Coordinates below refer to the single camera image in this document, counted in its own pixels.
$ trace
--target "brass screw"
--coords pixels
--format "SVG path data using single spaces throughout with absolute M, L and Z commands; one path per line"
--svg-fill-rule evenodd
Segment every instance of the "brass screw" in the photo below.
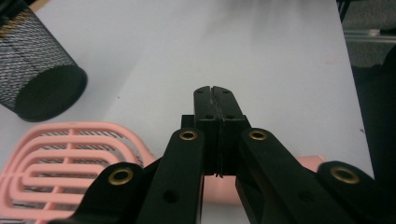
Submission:
M 263 141 L 263 140 L 267 139 L 267 137 L 268 137 L 268 135 L 262 131 L 251 131 L 248 135 L 252 139 L 258 140 L 258 141 Z
M 347 184 L 359 183 L 359 177 L 350 169 L 343 166 L 334 166 L 330 169 L 330 173 L 334 178 Z
M 111 185 L 124 185 L 132 180 L 134 177 L 134 172 L 129 167 L 119 168 L 108 177 L 108 183 Z
M 198 134 L 194 131 L 185 131 L 182 132 L 179 137 L 185 141 L 191 141 L 198 137 Z

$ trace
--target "white tabletop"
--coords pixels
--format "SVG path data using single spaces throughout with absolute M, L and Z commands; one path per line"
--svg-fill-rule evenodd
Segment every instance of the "white tabletop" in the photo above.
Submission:
M 117 122 L 161 157 L 193 114 L 192 92 L 221 86 L 294 156 L 373 175 L 334 0 L 51 0 L 36 14 L 89 76 L 78 102 L 47 122 Z M 0 122 L 3 167 L 35 124 L 2 106 Z M 221 221 L 248 222 L 239 206 L 205 206 L 203 223 Z

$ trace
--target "black mesh cup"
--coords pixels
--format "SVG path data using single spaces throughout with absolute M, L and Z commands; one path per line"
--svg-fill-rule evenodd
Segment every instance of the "black mesh cup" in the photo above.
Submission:
M 87 76 L 22 1 L 0 0 L 0 104 L 27 121 L 51 119 L 84 92 Z

